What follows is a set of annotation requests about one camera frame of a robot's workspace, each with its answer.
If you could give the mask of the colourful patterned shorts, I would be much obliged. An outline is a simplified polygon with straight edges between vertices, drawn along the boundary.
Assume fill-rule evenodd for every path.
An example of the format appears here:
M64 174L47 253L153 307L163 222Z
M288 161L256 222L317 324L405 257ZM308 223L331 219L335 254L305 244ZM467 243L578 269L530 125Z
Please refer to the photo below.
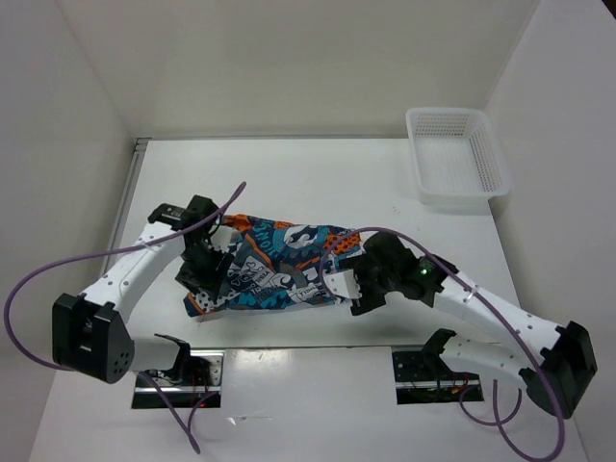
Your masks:
M323 287L321 277L338 270L344 259L363 253L360 236L335 225L233 215L223 217L221 226L237 229L242 239L230 253L231 264L218 296L203 291L193 295L185 288L185 309L192 318L226 310L280 311L300 304L333 304L336 299Z

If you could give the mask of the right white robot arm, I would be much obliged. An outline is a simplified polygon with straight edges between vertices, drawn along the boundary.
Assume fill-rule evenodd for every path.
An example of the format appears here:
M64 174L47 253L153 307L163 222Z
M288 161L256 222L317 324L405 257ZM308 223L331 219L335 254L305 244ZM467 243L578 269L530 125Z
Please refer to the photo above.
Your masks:
M423 370L443 378L456 366L494 372L519 385L551 415L573 416L598 366L588 330L575 321L544 320L476 285L454 264L437 255L416 256L399 237L380 231L362 252L339 264L358 286L351 313L361 316L383 306L388 293L452 315L496 341L479 346L442 328L422 356Z

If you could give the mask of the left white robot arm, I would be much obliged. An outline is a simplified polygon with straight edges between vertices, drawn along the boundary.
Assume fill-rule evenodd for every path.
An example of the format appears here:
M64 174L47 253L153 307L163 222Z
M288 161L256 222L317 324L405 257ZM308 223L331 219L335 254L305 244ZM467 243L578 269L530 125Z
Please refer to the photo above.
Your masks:
M185 208L162 204L148 217L124 256L79 295L60 295L52 308L52 358L56 365L114 384L128 372L156 371L178 385L198 364L189 343L169 335L135 341L127 323L138 302L176 258L177 281L189 292L216 297L232 257L232 231L223 211L196 195Z

